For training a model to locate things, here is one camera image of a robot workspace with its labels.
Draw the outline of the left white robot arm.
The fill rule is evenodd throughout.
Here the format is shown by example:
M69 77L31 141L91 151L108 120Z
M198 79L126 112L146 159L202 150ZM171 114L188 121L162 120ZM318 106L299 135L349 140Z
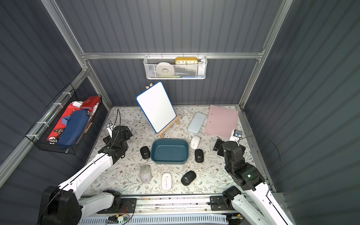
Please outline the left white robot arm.
M132 137L127 126L116 126L105 147L87 165L58 186L49 186L42 193L38 225L77 225L82 219L97 213L121 210L121 194L114 190L84 198L85 190L128 150Z

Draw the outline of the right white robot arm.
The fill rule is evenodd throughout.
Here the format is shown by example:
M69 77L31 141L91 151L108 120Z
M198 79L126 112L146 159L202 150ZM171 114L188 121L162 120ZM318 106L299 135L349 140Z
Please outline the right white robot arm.
M292 225L271 193L259 170L245 161L245 147L238 141L218 139L214 149L225 159L225 170L239 186L231 186L221 196L211 196L212 211L236 211L251 225Z

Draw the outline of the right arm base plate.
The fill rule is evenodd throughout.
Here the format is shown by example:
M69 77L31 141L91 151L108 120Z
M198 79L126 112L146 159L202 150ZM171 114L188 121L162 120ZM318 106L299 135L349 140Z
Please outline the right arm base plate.
M210 196L210 202L208 205L211 207L212 211L235 211L236 209L233 207L232 202L235 201L235 198L238 200L242 200L244 203L247 198L244 195L237 195L234 197L229 196Z

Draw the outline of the white slim computer mouse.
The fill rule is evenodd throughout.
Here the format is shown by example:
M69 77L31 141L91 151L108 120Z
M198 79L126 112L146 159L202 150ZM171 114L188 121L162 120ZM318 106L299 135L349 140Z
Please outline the white slim computer mouse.
M172 176L170 173L165 172L162 175L161 187L163 190L170 190L172 188Z

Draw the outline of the teal plastic storage box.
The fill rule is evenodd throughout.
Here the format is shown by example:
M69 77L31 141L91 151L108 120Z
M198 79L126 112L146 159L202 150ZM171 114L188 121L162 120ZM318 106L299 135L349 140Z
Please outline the teal plastic storage box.
M156 164L182 165L189 158L189 145L183 139L158 139L151 147L151 160Z

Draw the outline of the light grey computer mouse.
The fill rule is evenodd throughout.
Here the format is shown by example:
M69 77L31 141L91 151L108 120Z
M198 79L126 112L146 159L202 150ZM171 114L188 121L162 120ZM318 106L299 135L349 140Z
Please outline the light grey computer mouse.
M152 180L150 165L143 165L140 167L140 179L143 183L149 183Z

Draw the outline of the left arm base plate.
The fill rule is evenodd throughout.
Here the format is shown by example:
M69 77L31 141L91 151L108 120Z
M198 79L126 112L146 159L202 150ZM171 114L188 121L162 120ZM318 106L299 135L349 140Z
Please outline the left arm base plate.
M106 210L107 213L133 213L137 204L136 198L124 198L114 200L112 206Z

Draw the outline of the black computer mouse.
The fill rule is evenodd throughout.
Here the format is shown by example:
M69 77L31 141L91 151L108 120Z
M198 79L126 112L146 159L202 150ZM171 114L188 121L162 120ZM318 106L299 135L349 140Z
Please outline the black computer mouse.
M188 186L195 180L196 177L197 177L197 175L196 175L196 173L194 171L188 171L187 173L185 173L182 176L181 183L184 186Z
M151 157L151 152L148 146L143 146L140 149L142 159L149 159Z
M197 163L204 162L204 152L202 149L196 149L195 150L195 161Z

